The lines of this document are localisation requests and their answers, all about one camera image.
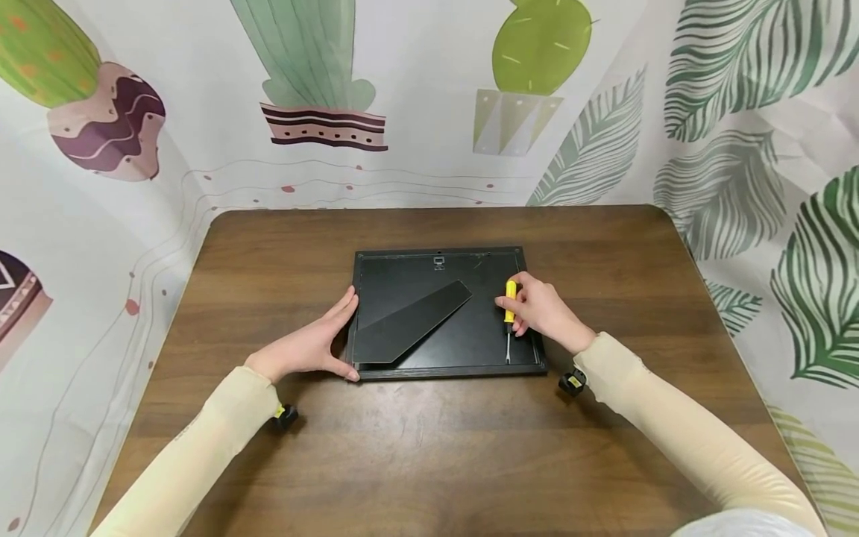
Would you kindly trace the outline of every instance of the yellow screwdriver handle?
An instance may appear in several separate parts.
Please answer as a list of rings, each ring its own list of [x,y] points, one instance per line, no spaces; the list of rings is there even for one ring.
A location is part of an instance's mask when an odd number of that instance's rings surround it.
[[[514,282],[513,280],[507,280],[507,288],[504,291],[504,294],[507,296],[507,298],[512,298],[513,300],[516,300],[516,282]],[[512,311],[510,311],[509,309],[504,310],[504,322],[512,325],[514,318],[515,315]]]

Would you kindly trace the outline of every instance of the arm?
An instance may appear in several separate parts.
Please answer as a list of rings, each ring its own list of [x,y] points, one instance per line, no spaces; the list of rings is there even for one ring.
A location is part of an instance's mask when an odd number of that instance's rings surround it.
[[[280,403],[271,381],[240,367],[149,464],[93,537],[178,534],[224,469]]]
[[[315,370],[357,381],[357,371],[331,354],[334,337],[357,307],[350,286],[321,318],[254,352],[227,375],[92,537],[174,537],[233,457],[280,407],[273,384],[289,373]]]
[[[531,327],[563,345],[596,399],[635,425],[707,497],[724,510],[774,513],[826,535],[799,488],[719,418],[651,373],[612,336],[597,336],[550,284],[527,272],[511,279],[522,290],[515,301],[499,296],[496,304],[516,314],[516,336]]]

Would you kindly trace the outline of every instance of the cactus pot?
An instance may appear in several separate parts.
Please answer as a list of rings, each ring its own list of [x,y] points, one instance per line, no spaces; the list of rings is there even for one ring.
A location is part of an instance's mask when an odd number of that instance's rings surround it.
[[[50,305],[36,275],[18,259],[0,252],[0,370]]]
[[[97,174],[124,181],[158,174],[158,134],[167,113],[161,97],[122,65],[101,64],[98,86],[87,99],[48,112],[60,151]]]
[[[271,128],[273,143],[322,143],[363,151],[387,151],[383,116],[324,107],[260,105]]]
[[[525,156],[555,115],[563,97],[478,89],[473,152]]]

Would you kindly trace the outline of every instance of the wooden table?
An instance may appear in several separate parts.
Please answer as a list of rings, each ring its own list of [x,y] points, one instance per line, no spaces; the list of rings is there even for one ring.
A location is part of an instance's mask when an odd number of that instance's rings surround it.
[[[212,225],[96,521],[247,354],[343,294],[356,250],[509,244],[591,327],[801,483],[655,208],[249,211]],[[548,346],[553,362],[567,359]],[[668,535],[714,511],[625,420],[556,383],[289,378],[278,392],[306,421],[285,435],[264,428],[185,535]]]

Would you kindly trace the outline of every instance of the hand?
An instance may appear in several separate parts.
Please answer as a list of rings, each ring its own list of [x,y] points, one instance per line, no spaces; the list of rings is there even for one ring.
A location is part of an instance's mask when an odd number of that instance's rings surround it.
[[[551,284],[544,284],[527,272],[520,272],[511,280],[522,286],[516,299],[499,296],[495,304],[516,315],[513,330],[517,338],[533,328],[573,354],[584,351],[594,341],[594,331],[567,308]]]
[[[254,352],[245,365],[277,383],[289,373],[331,371],[350,381],[360,378],[355,368],[331,354],[331,344],[358,307],[358,295],[351,285],[328,313]]]

